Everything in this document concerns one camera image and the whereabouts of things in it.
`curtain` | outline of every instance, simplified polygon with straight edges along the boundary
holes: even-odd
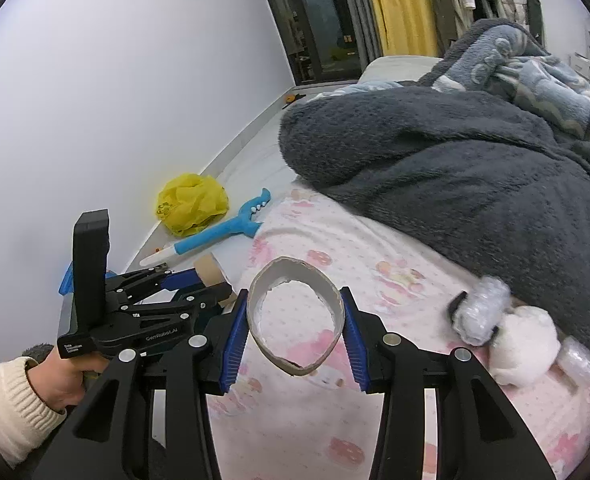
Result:
[[[438,56],[431,0],[373,0],[385,56]]]
[[[346,1],[355,31],[361,69],[364,70],[371,61],[382,56],[379,33],[375,25],[373,2],[371,0]]]

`pink floral bed sheet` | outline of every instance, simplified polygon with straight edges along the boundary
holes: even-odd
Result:
[[[265,264],[282,255],[306,260],[337,288],[350,286],[360,309],[378,314],[389,330],[419,348],[447,353],[462,345],[445,309],[476,278],[413,238],[294,185],[255,237],[239,288],[248,288]],[[332,325],[308,287],[289,285],[296,286],[279,286],[267,296],[262,332],[273,335],[273,351],[307,364],[328,346]],[[485,349],[474,353],[486,364]],[[533,386],[504,391],[557,478],[566,478],[590,442],[590,387],[576,389],[553,366]],[[430,480],[437,457],[432,391],[426,399],[422,479]],[[359,391],[341,339],[318,370],[290,377],[249,336],[237,383],[226,396],[208,398],[222,478],[365,480],[382,400]]]

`human hand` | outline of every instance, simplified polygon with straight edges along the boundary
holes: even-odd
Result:
[[[54,412],[61,412],[66,406],[76,406],[84,397],[84,372],[103,372],[107,366],[108,360],[99,352],[62,359],[55,346],[45,361],[26,375],[38,397]]]

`person's arm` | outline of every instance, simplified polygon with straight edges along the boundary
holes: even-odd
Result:
[[[20,357],[0,364],[0,453],[9,465],[22,462],[66,418],[64,408],[84,396],[83,371],[104,371],[99,354],[59,357],[57,347],[37,364]]]

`yellow curtain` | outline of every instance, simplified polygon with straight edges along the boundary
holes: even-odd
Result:
[[[431,0],[373,0],[385,56],[438,56]]]

